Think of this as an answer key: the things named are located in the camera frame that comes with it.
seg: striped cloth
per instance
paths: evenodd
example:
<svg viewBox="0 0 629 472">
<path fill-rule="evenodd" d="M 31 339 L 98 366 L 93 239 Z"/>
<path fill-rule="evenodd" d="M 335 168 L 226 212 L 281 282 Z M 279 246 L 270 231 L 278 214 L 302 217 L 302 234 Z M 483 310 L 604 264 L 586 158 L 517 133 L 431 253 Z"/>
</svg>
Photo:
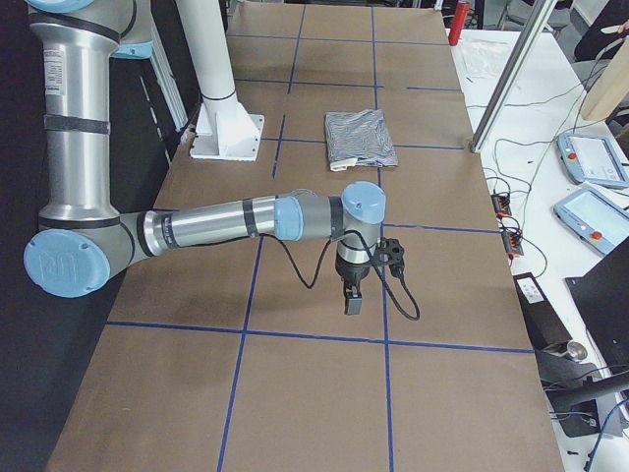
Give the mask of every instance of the striped cloth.
<svg viewBox="0 0 629 472">
<path fill-rule="evenodd" d="M 354 165 L 397 165 L 397 155 L 382 110 L 328 111 L 325 113 L 325 137 L 330 170 L 334 172 Z"/>
</svg>

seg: metal pole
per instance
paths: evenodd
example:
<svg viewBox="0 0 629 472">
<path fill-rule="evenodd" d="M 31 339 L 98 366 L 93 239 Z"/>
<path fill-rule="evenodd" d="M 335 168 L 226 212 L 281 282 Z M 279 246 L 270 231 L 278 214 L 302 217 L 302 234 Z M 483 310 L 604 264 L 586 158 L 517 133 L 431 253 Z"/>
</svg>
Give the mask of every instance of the metal pole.
<svg viewBox="0 0 629 472">
<path fill-rule="evenodd" d="M 478 152 L 483 147 L 487 136 L 491 132 L 491 129 L 498 118 L 498 114 L 502 110 L 504 102 L 515 85 L 515 81 L 520 74 L 522 66 L 529 57 L 529 54 L 531 53 L 538 36 L 542 32 L 543 27 L 548 21 L 548 17 L 550 17 L 556 3 L 557 0 L 537 0 L 535 2 L 533 12 L 531 12 L 529 20 L 527 20 L 524 25 L 524 29 L 520 33 L 520 36 L 518 36 L 513 52 L 511 53 L 511 56 L 509 56 L 507 65 L 498 80 L 498 84 L 495 86 L 491 99 L 489 100 L 485 114 L 483 115 L 483 118 L 481 118 L 479 127 L 472 138 L 472 142 L 470 143 L 470 149 L 472 152 Z"/>
</svg>

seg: red bottle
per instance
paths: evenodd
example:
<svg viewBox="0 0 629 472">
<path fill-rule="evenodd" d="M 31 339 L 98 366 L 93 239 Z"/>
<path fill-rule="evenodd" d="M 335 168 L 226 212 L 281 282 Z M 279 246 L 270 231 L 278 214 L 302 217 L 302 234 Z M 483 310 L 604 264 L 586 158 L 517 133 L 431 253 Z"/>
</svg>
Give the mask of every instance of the red bottle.
<svg viewBox="0 0 629 472">
<path fill-rule="evenodd" d="M 470 13 L 470 2 L 468 0 L 459 0 L 456 6 L 456 12 L 454 12 L 454 20 L 450 26 L 450 35 L 448 35 L 448 42 L 451 46 L 456 46 L 461 37 L 461 30 L 465 25 L 465 21 Z"/>
</svg>

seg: table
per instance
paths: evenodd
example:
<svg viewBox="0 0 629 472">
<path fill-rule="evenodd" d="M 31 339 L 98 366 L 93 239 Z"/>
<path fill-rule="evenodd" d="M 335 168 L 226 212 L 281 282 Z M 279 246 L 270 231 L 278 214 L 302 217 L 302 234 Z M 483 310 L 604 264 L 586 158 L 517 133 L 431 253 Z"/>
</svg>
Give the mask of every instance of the table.
<svg viewBox="0 0 629 472">
<path fill-rule="evenodd" d="M 476 128 L 485 110 L 478 105 L 488 103 L 497 82 L 496 74 L 491 71 L 499 71 L 506 62 L 507 55 L 515 44 L 517 34 L 517 32 L 507 31 L 464 30 L 460 45 L 452 48 L 473 128 Z M 486 54 L 489 72 L 484 77 L 480 77 L 482 74 L 477 74 L 478 77 L 471 77 L 470 70 L 474 73 L 480 69 L 474 65 L 468 67 L 469 64 L 466 64 L 464 54 L 466 51 L 469 53 L 474 49 L 475 45 L 483 44 L 481 41 L 494 41 L 494 43 L 502 43 L 504 46 L 498 44 L 494 48 L 495 54 Z M 524 66 L 517 81 L 517 87 L 512 91 L 507 103 L 544 102 L 562 93 L 565 95 L 548 103 L 504 108 L 481 152 L 487 177 L 496 175 L 494 147 L 499 139 L 509 139 L 519 143 L 546 142 L 557 134 L 557 130 L 571 130 L 574 126 L 580 103 L 577 100 L 584 96 L 583 88 L 579 86 L 578 79 L 552 35 L 544 33 L 535 46 L 528 63 Z M 566 118 L 567 121 L 560 127 L 559 125 Z M 578 126 L 584 124 L 588 123 L 578 122 Z M 581 128 L 580 132 L 611 138 L 611 133 L 604 123 Z M 623 156 L 624 154 L 617 143 L 613 143 L 619 155 Z M 552 214 L 552 206 L 570 195 L 578 187 L 572 184 L 563 169 L 555 144 L 542 143 L 532 147 L 521 147 L 501 142 L 498 143 L 495 154 L 500 169 L 504 173 L 530 182 L 537 171 L 533 184 L 534 190 L 526 208 L 525 234 L 528 239 L 543 250 L 548 259 L 548 267 L 538 281 L 573 338 L 587 347 L 589 356 L 586 361 L 593 362 L 598 366 L 605 365 L 596 346 L 588 337 L 586 327 L 563 281 L 564 277 L 583 275 L 601 259 L 601 256 L 581 242 Z M 512 184 L 513 190 L 526 189 L 524 184 L 513 179 L 507 180 Z M 500 185 L 502 184 L 498 185 L 498 191 L 503 191 L 504 186 L 501 187 Z M 494 181 L 488 181 L 488 186 L 493 189 Z M 629 205 L 628 198 L 621 197 L 606 189 L 599 188 L 599 190 L 621 206 Z M 516 218 L 522 222 L 525 219 L 524 198 L 514 196 L 511 208 Z M 513 274 L 526 271 L 533 274 L 540 273 L 543 268 L 542 256 L 527 243 L 524 243 L 524 249 L 526 256 L 513 262 L 511 267 Z M 592 450 L 595 438 L 568 439 L 557 425 L 555 425 L 555 432 L 566 471 L 583 470 L 585 456 Z M 567 450 L 577 451 L 579 455 L 569 455 Z M 629 469 L 629 441 L 624 439 L 604 441 L 597 453 L 593 470 L 612 472 L 626 469 Z"/>
<path fill-rule="evenodd" d="M 374 276 L 343 316 L 333 255 L 307 291 L 270 240 L 135 265 L 48 470 L 559 470 L 440 14 L 246 2 L 228 43 L 265 116 L 257 162 L 191 160 L 187 142 L 155 207 L 377 182 L 423 318 Z M 329 172 L 323 113 L 365 108 L 384 110 L 399 167 Z M 321 246 L 290 248 L 314 267 Z"/>
</svg>

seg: blue tape grid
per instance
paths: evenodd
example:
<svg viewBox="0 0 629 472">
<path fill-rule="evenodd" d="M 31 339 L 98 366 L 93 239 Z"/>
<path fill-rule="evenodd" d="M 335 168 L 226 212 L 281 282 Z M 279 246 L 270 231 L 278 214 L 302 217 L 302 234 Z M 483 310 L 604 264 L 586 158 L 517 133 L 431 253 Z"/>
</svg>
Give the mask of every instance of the blue tape grid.
<svg viewBox="0 0 629 472">
<path fill-rule="evenodd" d="M 403 339 L 379 339 L 356 336 L 331 336 L 327 334 L 306 334 L 302 332 L 265 331 L 260 329 L 236 329 L 231 327 L 198 326 L 190 324 L 164 324 L 143 322 L 116 322 L 106 323 L 110 326 L 145 327 L 153 329 L 173 329 L 180 331 L 204 331 L 227 334 L 240 334 L 246 336 L 284 337 L 290 339 L 309 339 L 314 341 L 335 341 L 350 343 L 365 343 L 389 346 L 423 347 L 428 349 L 451 349 L 459 351 L 502 352 L 510 354 L 534 354 L 533 349 L 521 349 L 517 347 L 476 346 L 471 344 L 448 344 L 443 342 L 405 341 Z"/>
<path fill-rule="evenodd" d="M 288 82 L 288 91 L 286 93 L 290 94 L 291 88 L 293 87 L 293 78 L 295 77 L 295 65 L 297 64 L 297 55 L 299 54 L 299 41 L 302 37 L 302 29 L 304 28 L 304 18 L 306 17 L 306 4 L 304 4 L 304 8 L 302 9 L 302 19 L 299 23 L 299 32 L 297 33 L 297 43 L 295 44 L 295 55 L 293 56 L 293 67 L 291 68 L 291 78 Z"/>
<path fill-rule="evenodd" d="M 297 37 L 292 36 L 261 36 L 261 35 L 245 35 L 245 34 L 229 34 L 231 36 L 241 36 L 241 37 L 259 37 L 259 38 L 278 38 L 278 39 L 297 39 L 295 45 L 295 53 L 293 56 L 293 64 L 291 68 L 291 75 L 289 81 L 258 81 L 251 79 L 237 79 L 239 82 L 259 82 L 259 83 L 277 83 L 277 84 L 286 84 L 288 86 L 287 93 L 290 94 L 292 85 L 309 85 L 309 86 L 334 86 L 334 87 L 358 87 L 358 88 L 373 88 L 373 104 L 374 108 L 378 109 L 378 89 L 382 89 L 383 86 L 379 86 L 377 83 L 377 64 L 376 64 L 376 45 L 378 43 L 384 44 L 419 44 L 419 45 L 427 45 L 427 46 L 448 46 L 446 43 L 427 43 L 427 42 L 411 42 L 411 41 L 377 41 L 375 39 L 375 16 L 373 7 L 371 7 L 371 16 L 372 16 L 372 39 L 371 40 L 358 40 L 358 39 L 328 39 L 328 38 L 309 38 L 302 37 L 302 30 L 304 25 L 304 20 L 306 17 L 306 9 L 307 5 L 304 5 L 302 10 L 302 18 L 300 20 L 299 32 Z M 372 45 L 372 59 L 373 59 L 373 84 L 371 85 L 347 85 L 347 84 L 325 84 L 325 83 L 311 83 L 311 82 L 298 82 L 295 81 L 295 69 L 297 64 L 297 58 L 299 54 L 299 44 L 303 39 L 307 40 L 319 40 L 319 41 L 350 41 L 350 42 L 369 42 Z M 417 89 L 417 90 L 445 90 L 445 91 L 457 91 L 453 88 L 419 88 L 419 87 L 408 87 L 407 89 Z M 311 144 L 325 144 L 325 141 L 314 141 L 314 140 L 298 140 L 298 139 L 286 139 L 284 138 L 284 129 L 286 125 L 286 115 L 282 115 L 282 122 L 280 126 L 279 137 L 277 139 L 273 138 L 262 138 L 263 141 L 271 141 L 277 142 L 277 149 L 275 152 L 275 159 L 273 162 L 272 169 L 272 178 L 274 179 L 277 174 L 277 169 L 279 166 L 279 158 L 282 143 L 284 142 L 293 142 L 293 143 L 311 143 Z M 422 145 L 396 145 L 396 148 L 433 148 L 433 149 L 463 149 L 463 147 L 440 147 L 440 146 L 422 146 Z M 376 169 L 377 171 L 377 182 L 378 185 L 381 186 L 381 174 L 380 169 Z M 155 208 L 155 210 L 166 210 L 164 208 Z M 411 225 L 411 224 L 390 224 L 384 223 L 380 227 L 380 234 L 383 235 L 384 227 L 396 227 L 396 228 L 407 228 L 407 229 L 426 229 L 426 230 L 437 230 L 437 231 L 461 231 L 461 232 L 474 232 L 474 233 L 488 233 L 488 234 L 499 234 L 498 230 L 482 230 L 482 229 L 474 229 L 474 228 L 449 228 L 449 227 L 439 227 L 439 226 L 425 226 L 425 225 Z M 259 262 L 261 259 L 263 248 L 263 239 L 259 240 L 257 246 L 257 255 L 256 262 L 254 266 L 254 272 L 252 275 L 251 288 L 249 293 L 249 300 L 247 303 L 247 311 L 245 313 L 245 320 L 243 322 L 242 329 L 235 328 L 224 328 L 224 327 L 210 327 L 210 326 L 196 326 L 196 325 L 179 325 L 179 324 L 152 324 L 152 323 L 134 323 L 134 322 L 107 322 L 108 325 L 114 326 L 130 326 L 130 327 L 146 327 L 146 328 L 159 328 L 159 329 L 179 329 L 179 330 L 192 330 L 192 331 L 207 331 L 207 332 L 218 332 L 218 333 L 231 333 L 240 335 L 240 344 L 238 349 L 238 356 L 236 360 L 236 366 L 234 370 L 234 377 L 232 379 L 232 386 L 230 391 L 229 403 L 227 408 L 227 416 L 225 418 L 225 424 L 223 427 L 223 436 L 221 440 L 220 453 L 218 458 L 218 463 L 216 466 L 216 472 L 222 472 L 223 464 L 225 460 L 225 453 L 227 449 L 227 443 L 229 439 L 229 431 L 231 427 L 231 419 L 234 410 L 234 403 L 236 399 L 236 393 L 238 390 L 238 382 L 240 378 L 240 371 L 243 362 L 243 356 L 245 352 L 245 344 L 247 340 L 247 336 L 270 336 L 270 337 L 284 337 L 284 338 L 298 338 L 298 339 L 309 339 L 309 340 L 327 340 L 327 341 L 336 341 L 336 342 L 351 342 L 351 343 L 371 343 L 378 344 L 383 346 L 384 351 L 384 373 L 385 373 L 385 383 L 386 383 L 386 418 L 387 418 L 387 441 L 388 441 L 388 459 L 389 459 L 389 472 L 395 471 L 395 449 L 394 449 L 394 437 L 393 437 L 393 413 L 392 413 L 392 397 L 391 397 L 391 368 L 390 368 L 390 346 L 406 346 L 406 347 L 419 347 L 419 348 L 441 348 L 441 349 L 456 349 L 456 350 L 469 350 L 469 351 L 485 351 L 485 352 L 502 352 L 502 353 L 518 353 L 518 354 L 532 354 L 534 351 L 530 349 L 518 349 L 518 348 L 507 348 L 507 347 L 495 347 L 495 346 L 474 346 L 474 345 L 460 345 L 460 344 L 445 344 L 445 343 L 429 343 L 429 342 L 417 342 L 417 341 L 405 341 L 405 340 L 395 340 L 389 338 L 388 331 L 388 305 L 387 305 L 387 296 L 384 287 L 382 287 L 382 323 L 383 323 L 383 339 L 371 339 L 371 338 L 360 338 L 360 337 L 347 337 L 347 336 L 330 336 L 330 335 L 315 335 L 315 334 L 304 334 L 304 333 L 294 333 L 294 332 L 279 332 L 279 331 L 263 331 L 263 330 L 250 330 L 249 329 L 249 319 L 252 311 L 252 305 L 254 300 L 254 295 L 256 291 L 257 285 L 257 274 L 259 270 Z"/>
<path fill-rule="evenodd" d="M 227 37 L 252 37 L 256 39 L 301 39 L 305 41 L 330 41 L 330 42 L 367 42 L 371 43 L 371 39 L 339 39 L 334 37 L 307 37 L 307 36 L 279 36 L 265 34 L 235 34 L 227 33 Z M 415 44 L 419 46 L 450 46 L 447 42 L 425 42 L 425 41 L 384 41 L 377 40 L 376 44 Z"/>
</svg>

